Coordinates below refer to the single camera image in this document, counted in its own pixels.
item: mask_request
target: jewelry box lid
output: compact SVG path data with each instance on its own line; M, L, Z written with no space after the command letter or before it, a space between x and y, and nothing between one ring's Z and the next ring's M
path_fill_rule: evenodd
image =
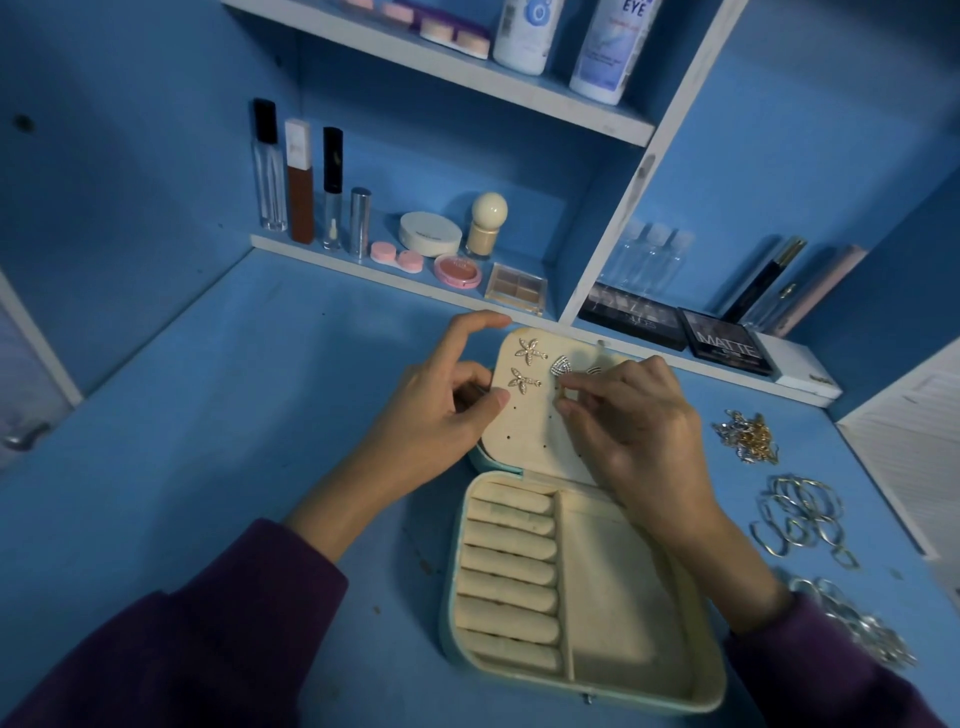
M493 386L510 401L487 427L481 443L495 461L525 472L595 485L554 408L560 395L557 372L607 370L627 357L538 328L516 328L500 345ZM575 392L567 391L575 398Z

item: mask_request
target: white round compact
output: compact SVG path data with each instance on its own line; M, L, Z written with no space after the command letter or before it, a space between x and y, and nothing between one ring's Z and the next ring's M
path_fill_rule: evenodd
M433 212L407 212L400 218L400 242L423 257L456 254L463 236L455 222Z

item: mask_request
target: person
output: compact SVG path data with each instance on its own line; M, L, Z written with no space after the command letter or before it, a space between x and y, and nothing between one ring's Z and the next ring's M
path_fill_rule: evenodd
M507 316L457 316L360 446L283 524L260 520L186 586L87 637L7 726L295 725L300 687L347 590L334 564L384 507L452 466L510 394L461 361ZM567 374L557 410L598 484L670 549L730 625L727 654L770 725L942 725L916 689L792 595L713 496L701 424L662 358Z

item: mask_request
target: purple sweater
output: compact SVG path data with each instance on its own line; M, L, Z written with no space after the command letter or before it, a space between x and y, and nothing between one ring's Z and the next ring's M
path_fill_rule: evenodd
M145 596L87 637L4 725L296 725L346 591L320 553L257 521L181 590ZM943 725L804 597L727 652L770 725Z

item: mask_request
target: blue desk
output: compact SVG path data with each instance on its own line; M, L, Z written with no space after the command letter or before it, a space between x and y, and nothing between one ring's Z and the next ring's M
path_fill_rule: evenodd
M280 518L348 451L456 311L253 251L0 482L0 714L85 634L134 599L174 589L254 518ZM470 342L493 362L502 334ZM719 499L741 526L774 473L833 485L864 565L820 546L777 566L833 579L916 652L907 675L950 724L960 620L820 410L679 372L705 420ZM782 464L748 466L708 431L724 409L762 412ZM304 688L306 725L639 726L675 721L455 671L436 622L463 463L384 512L342 562L347 599ZM757 724L733 681L694 724Z

